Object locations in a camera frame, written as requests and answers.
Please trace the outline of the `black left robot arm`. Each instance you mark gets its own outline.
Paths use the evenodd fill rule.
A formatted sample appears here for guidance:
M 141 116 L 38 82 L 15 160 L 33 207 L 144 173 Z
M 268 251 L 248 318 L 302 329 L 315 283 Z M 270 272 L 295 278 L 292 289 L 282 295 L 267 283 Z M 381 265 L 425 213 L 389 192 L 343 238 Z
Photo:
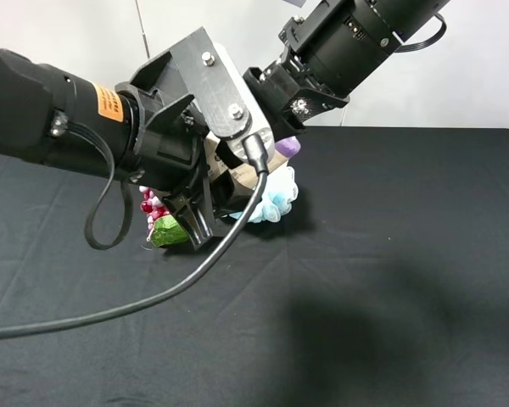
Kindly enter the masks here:
M 114 89 L 0 49 L 0 154 L 118 181 L 130 229 L 130 185 L 154 189 L 195 248 L 221 235 L 218 219 L 241 211 L 251 192 L 210 176 L 205 138 L 243 135 L 249 112 L 224 64 L 205 65 L 215 46 L 199 29 Z

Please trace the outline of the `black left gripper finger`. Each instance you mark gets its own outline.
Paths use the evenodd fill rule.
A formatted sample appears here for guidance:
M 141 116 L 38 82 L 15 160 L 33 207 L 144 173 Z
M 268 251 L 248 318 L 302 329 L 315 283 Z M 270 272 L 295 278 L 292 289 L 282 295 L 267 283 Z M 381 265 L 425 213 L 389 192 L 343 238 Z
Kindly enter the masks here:
M 227 170 L 210 183 L 215 218 L 232 224 L 233 214 L 241 214 L 249 202 L 253 189 L 240 184 Z

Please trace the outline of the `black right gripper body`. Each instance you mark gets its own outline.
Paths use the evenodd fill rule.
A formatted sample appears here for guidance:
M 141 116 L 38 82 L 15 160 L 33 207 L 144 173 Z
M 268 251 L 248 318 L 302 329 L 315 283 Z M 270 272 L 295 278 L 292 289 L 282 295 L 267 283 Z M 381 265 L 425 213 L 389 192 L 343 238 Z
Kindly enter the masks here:
M 300 134 L 307 120 L 350 101 L 316 86 L 301 72 L 292 73 L 285 64 L 272 63 L 264 70 L 251 67 L 243 79 L 275 134 Z

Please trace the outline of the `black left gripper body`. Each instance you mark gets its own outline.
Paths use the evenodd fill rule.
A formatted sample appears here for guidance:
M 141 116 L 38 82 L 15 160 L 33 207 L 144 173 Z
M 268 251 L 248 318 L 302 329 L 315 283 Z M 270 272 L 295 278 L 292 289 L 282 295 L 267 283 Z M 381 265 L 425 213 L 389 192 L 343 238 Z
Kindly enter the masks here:
M 204 139 L 209 133 L 171 50 L 150 59 L 115 91 L 131 104 L 137 123 L 131 150 L 193 248 L 215 235 Z

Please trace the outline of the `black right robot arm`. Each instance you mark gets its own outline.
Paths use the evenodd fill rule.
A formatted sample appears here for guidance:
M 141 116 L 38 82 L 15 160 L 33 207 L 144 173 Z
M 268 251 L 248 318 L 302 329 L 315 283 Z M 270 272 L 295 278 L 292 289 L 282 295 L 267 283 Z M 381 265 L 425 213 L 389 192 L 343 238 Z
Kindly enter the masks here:
M 321 1 L 306 17 L 282 28 L 284 49 L 266 68 L 249 68 L 243 78 L 254 94 L 276 140 L 297 136 L 319 114 L 344 108 L 350 94 L 395 53 L 418 51 L 436 43 L 408 44 L 444 1 Z

